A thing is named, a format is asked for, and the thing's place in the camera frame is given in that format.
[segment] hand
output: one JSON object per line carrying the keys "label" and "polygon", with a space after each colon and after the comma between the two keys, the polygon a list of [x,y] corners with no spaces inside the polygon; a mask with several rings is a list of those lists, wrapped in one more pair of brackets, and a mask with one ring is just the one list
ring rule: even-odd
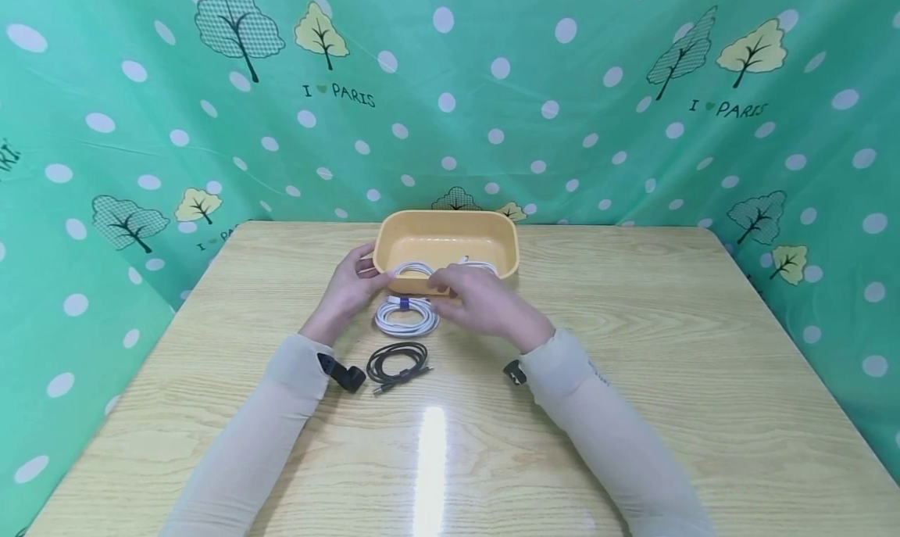
{"label": "hand", "polygon": [[354,248],[337,265],[319,306],[300,329],[301,335],[327,346],[334,345],[351,319],[393,280],[393,271],[379,273],[372,258],[365,257],[374,247],[375,242],[368,242]]}
{"label": "hand", "polygon": [[428,287],[439,292],[450,289],[462,304],[434,298],[431,305],[439,317],[478,334],[507,339],[521,353],[546,343],[555,329],[550,319],[521,296],[505,287],[496,275],[485,269],[451,264],[428,278]]}

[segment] person's right hand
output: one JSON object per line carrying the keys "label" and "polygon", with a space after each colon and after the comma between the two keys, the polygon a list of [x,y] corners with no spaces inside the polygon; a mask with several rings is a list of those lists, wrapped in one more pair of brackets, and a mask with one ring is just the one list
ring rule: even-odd
{"label": "person's right hand", "polygon": [[442,293],[450,289],[458,296],[458,301],[440,296],[431,300],[439,317],[478,334],[505,338],[521,353],[543,345],[555,332],[549,318],[489,270],[454,263],[435,271],[428,287]]}

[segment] black object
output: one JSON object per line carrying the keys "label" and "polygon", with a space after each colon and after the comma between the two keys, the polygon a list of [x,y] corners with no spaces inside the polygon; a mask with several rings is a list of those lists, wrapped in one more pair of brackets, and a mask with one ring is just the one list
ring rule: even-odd
{"label": "black object", "polygon": [[503,367],[503,372],[509,377],[510,381],[515,383],[516,387],[528,382],[525,371],[522,371],[522,367],[519,366],[519,360],[510,361],[509,365]]}
{"label": "black object", "polygon": [[[394,355],[405,355],[415,361],[415,363],[409,369],[404,369],[396,375],[388,375],[384,372],[384,360]],[[431,367],[425,364],[427,359],[428,348],[419,342],[391,343],[391,345],[378,349],[372,354],[369,358],[369,363],[366,365],[366,373],[369,374],[369,378],[380,385],[380,387],[375,388],[375,394],[380,395],[396,387],[396,385],[401,385],[410,381],[410,379],[431,371]]]}
{"label": "black object", "polygon": [[340,385],[340,388],[349,392],[356,392],[362,387],[363,383],[366,382],[366,373],[363,373],[363,370],[359,369],[359,367],[353,366],[348,369],[339,364],[338,360],[331,357],[331,355],[327,355],[326,353],[319,353],[317,355],[322,371],[324,371],[328,377],[335,379]]}

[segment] tree print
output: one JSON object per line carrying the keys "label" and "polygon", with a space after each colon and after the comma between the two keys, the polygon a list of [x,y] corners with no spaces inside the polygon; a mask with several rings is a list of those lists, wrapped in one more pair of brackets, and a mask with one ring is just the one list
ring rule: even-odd
{"label": "tree print", "polygon": [[740,201],[728,211],[728,218],[744,228],[744,234],[738,239],[743,242],[750,236],[763,245],[770,245],[781,232],[778,219],[784,212],[785,192],[771,192],[764,197],[754,197]]}
{"label": "tree print", "polygon": [[276,22],[264,16],[254,0],[200,0],[194,22],[204,45],[220,55],[243,58],[256,83],[259,76],[250,58],[274,56],[284,48]]}
{"label": "tree print", "polygon": [[475,199],[466,193],[466,189],[456,186],[450,188],[444,197],[434,201],[431,209],[436,211],[480,211],[481,207],[475,205]]}
{"label": "tree print", "polygon": [[681,39],[675,41],[661,57],[653,64],[647,81],[652,84],[662,84],[656,100],[663,98],[669,82],[676,77],[685,76],[706,64],[706,53],[713,42],[709,40],[713,25],[716,23],[716,6],[700,17],[697,25],[691,28]]}
{"label": "tree print", "polygon": [[501,213],[502,215],[506,215],[514,223],[528,218],[528,215],[526,215],[525,212],[522,211],[522,207],[516,205],[515,201],[509,201],[509,203],[505,204],[502,207],[499,207],[499,209],[497,209],[497,212]]}
{"label": "tree print", "polygon": [[206,218],[206,223],[212,224],[213,219],[209,218],[209,214],[219,209],[221,204],[223,200],[217,195],[209,194],[203,189],[189,188],[185,190],[178,209],[174,210],[174,217],[182,223]]}
{"label": "tree print", "polygon": [[144,252],[153,252],[143,239],[161,233],[170,223],[159,211],[142,209],[135,201],[115,199],[111,195],[97,195],[93,207],[94,226],[116,250],[137,242]]}
{"label": "tree print", "polygon": [[331,66],[332,56],[347,56],[350,53],[347,43],[337,33],[330,17],[325,15],[319,4],[315,2],[309,3],[306,15],[294,28],[294,35],[297,45],[301,45],[310,52],[315,52],[316,55],[325,55],[329,70],[334,69]]}
{"label": "tree print", "polygon": [[784,65],[788,55],[781,46],[784,34],[778,27],[778,20],[769,20],[722,49],[716,60],[718,65],[739,73],[732,88],[741,85],[746,73],[769,73]]}
{"label": "tree print", "polygon": [[799,285],[806,267],[806,246],[778,246],[772,250],[772,261],[775,271],[769,276],[770,280],[780,275],[784,281]]}

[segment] person's left hand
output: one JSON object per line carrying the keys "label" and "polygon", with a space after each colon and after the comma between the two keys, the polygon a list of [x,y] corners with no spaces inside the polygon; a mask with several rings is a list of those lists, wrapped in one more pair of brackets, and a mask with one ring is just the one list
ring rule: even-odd
{"label": "person's left hand", "polygon": [[354,248],[337,265],[319,306],[300,329],[301,335],[332,346],[356,313],[393,280],[392,271],[379,273],[372,258],[366,257],[374,247],[375,242],[368,242]]}

